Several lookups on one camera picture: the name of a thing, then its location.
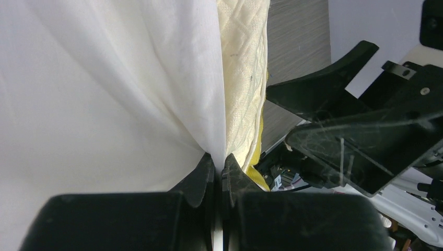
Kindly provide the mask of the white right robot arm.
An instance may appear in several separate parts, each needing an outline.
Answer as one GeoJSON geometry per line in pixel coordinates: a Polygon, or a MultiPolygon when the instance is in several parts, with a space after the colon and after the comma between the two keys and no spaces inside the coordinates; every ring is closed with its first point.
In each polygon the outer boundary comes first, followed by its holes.
{"type": "Polygon", "coordinates": [[[442,247],[442,40],[386,61],[360,97],[346,87],[378,51],[361,41],[330,66],[267,88],[301,117],[259,171],[273,191],[368,199],[421,241],[442,247]]]}

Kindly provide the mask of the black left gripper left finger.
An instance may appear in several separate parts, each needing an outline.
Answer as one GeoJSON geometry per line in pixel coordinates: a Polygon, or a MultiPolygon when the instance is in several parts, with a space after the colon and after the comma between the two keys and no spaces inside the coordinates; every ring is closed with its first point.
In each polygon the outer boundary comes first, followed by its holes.
{"type": "Polygon", "coordinates": [[[50,198],[21,250],[212,250],[215,166],[204,154],[166,192],[50,198]]]}

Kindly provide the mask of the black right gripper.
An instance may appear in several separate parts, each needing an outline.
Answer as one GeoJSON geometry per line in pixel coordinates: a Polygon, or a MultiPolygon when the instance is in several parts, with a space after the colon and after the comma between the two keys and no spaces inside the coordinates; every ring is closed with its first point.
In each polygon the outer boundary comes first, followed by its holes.
{"type": "Polygon", "coordinates": [[[354,97],[346,87],[378,49],[361,41],[319,71],[267,87],[268,101],[307,120],[261,157],[271,188],[298,173],[312,187],[349,185],[372,197],[414,167],[432,178],[419,191],[442,202],[442,69],[388,61],[354,97]]]}

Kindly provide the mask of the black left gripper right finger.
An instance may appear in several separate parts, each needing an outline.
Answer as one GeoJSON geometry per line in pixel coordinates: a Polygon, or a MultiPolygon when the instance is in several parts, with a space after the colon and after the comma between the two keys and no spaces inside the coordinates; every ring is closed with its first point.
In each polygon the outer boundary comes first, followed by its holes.
{"type": "Polygon", "coordinates": [[[221,172],[224,250],[391,250],[371,202],[358,195],[266,192],[229,155],[221,172]]]}

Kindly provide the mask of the grey pillowcase with cream frill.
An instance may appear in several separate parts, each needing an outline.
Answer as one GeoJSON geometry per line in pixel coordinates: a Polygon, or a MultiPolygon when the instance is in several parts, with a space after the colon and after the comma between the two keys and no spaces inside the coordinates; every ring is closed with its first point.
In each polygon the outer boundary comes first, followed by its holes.
{"type": "Polygon", "coordinates": [[[1,250],[52,196],[221,170],[222,64],[215,1],[1,1],[1,250]]]}

